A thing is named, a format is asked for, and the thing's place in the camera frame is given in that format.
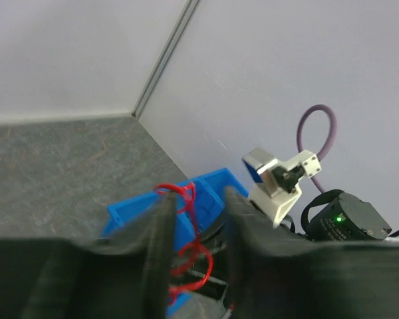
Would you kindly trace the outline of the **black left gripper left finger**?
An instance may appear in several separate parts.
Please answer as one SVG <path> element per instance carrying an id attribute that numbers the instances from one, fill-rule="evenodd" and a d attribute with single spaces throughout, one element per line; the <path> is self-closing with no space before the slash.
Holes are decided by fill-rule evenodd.
<path id="1" fill-rule="evenodd" d="M 164 318 L 175 226 L 169 192 L 107 237 L 0 238 L 0 318 Z"/>

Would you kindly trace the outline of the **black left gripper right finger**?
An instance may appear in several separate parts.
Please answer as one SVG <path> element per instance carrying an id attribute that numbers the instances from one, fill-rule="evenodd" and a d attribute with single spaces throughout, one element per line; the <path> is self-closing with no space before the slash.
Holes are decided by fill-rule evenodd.
<path id="1" fill-rule="evenodd" d="M 233 318 L 399 318 L 399 242 L 314 243 L 225 189 Z"/>

